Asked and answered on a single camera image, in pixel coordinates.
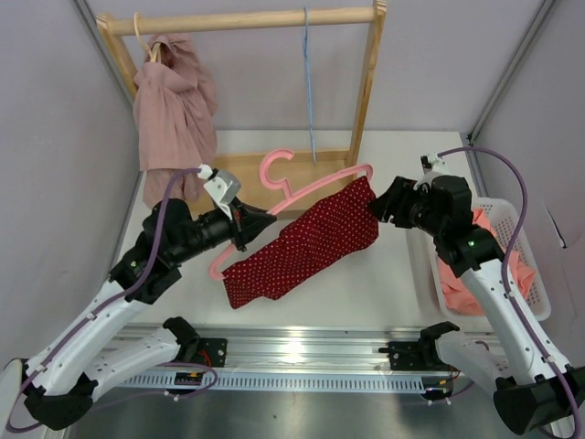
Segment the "pink pleated skirt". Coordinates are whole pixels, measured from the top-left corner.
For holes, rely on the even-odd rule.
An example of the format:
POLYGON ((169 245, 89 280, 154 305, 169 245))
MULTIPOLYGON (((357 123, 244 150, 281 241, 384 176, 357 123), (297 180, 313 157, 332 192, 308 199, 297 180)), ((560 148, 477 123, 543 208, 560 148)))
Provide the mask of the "pink pleated skirt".
POLYGON ((145 173, 143 202, 151 209, 178 170, 214 161, 218 103, 216 84, 189 34, 154 35, 148 46, 157 48, 161 59, 145 61, 134 76, 133 117, 145 173))

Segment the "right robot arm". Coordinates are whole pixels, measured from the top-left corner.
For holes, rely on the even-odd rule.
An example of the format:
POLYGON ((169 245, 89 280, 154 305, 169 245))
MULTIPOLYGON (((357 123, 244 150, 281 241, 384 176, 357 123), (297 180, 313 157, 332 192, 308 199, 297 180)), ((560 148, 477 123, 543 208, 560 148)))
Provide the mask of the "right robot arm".
POLYGON ((500 359, 443 322, 428 327, 433 337, 417 347, 424 367, 445 363, 462 371, 492 397, 514 434, 579 415, 584 369, 556 348, 513 283, 495 236, 474 223, 464 178, 443 175, 419 183, 396 177, 368 207, 380 222, 431 236, 437 255, 480 304, 505 353, 500 359))

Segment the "pink plastic hanger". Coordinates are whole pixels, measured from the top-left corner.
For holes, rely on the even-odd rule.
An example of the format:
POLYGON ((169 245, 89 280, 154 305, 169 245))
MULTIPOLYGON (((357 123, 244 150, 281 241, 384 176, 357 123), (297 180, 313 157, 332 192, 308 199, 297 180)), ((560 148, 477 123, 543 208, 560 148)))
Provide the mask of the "pink plastic hanger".
POLYGON ((293 219, 322 198, 333 195, 354 178, 373 176, 367 164, 349 165, 346 150, 316 154, 277 149, 268 153, 220 155, 214 167, 234 174, 241 182, 239 199, 268 210, 281 219, 293 219))

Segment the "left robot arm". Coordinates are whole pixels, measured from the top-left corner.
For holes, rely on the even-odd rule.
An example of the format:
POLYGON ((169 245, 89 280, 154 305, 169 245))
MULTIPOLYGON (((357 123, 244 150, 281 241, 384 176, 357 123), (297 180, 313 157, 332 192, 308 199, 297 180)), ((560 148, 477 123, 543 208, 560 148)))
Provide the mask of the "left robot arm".
POLYGON ((63 430, 111 388, 144 370, 200 364, 200 335, 182 317, 166 319, 150 336, 109 356, 101 352, 181 279, 184 262, 227 241, 245 249, 275 220, 238 199, 228 211, 214 208, 197 218, 181 199, 156 204, 90 305, 51 345, 22 361, 21 393, 36 424, 63 430))

